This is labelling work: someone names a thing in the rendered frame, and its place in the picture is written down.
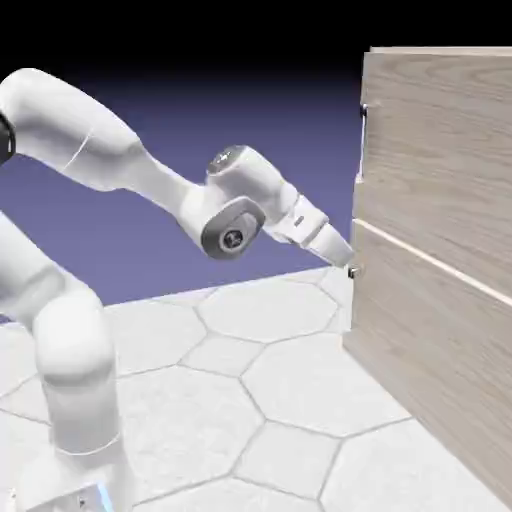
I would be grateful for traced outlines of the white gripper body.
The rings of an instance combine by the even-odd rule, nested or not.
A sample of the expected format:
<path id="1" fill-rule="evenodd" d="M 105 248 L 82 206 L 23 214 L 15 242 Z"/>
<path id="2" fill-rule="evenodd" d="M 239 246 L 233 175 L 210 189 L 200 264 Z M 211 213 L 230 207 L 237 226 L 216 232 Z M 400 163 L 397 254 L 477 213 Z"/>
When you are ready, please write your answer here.
<path id="1" fill-rule="evenodd" d="M 320 228 L 306 250 L 329 265 L 339 268 L 345 267 L 354 255 L 350 244 L 330 223 Z"/>

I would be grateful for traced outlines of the light wood cabinet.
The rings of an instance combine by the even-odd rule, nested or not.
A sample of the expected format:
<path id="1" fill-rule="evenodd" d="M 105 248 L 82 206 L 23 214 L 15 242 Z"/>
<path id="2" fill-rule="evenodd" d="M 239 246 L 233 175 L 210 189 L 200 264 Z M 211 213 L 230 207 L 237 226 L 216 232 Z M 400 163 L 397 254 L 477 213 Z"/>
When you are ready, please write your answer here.
<path id="1" fill-rule="evenodd" d="M 374 47 L 349 352 L 512 509 L 512 47 Z"/>

